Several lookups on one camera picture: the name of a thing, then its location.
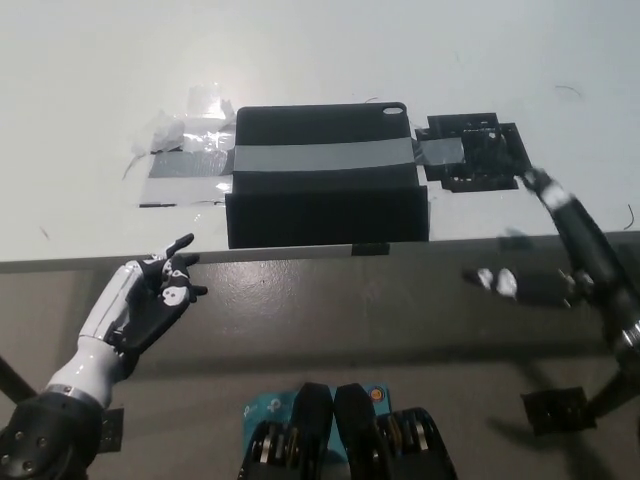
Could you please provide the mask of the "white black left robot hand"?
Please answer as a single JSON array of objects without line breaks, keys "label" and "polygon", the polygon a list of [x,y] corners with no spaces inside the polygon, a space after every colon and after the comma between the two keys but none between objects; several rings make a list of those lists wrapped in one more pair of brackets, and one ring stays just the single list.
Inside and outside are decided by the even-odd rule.
[{"label": "white black left robot hand", "polygon": [[128,378],[142,354],[208,293],[189,272],[200,256],[181,252],[193,241],[189,233],[120,266],[79,332],[76,356],[87,361],[103,352],[115,363],[116,377]]}]

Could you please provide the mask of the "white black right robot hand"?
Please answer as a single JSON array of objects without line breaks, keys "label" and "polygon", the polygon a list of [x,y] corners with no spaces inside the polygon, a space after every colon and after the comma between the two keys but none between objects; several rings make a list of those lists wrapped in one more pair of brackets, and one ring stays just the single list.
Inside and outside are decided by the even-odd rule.
[{"label": "white black right robot hand", "polygon": [[639,291],[613,247],[583,204],[544,170],[523,173],[525,187],[549,213],[571,271],[517,272],[467,269],[462,278],[521,305],[570,309],[585,301],[600,312],[605,341],[613,349],[639,348]]}]

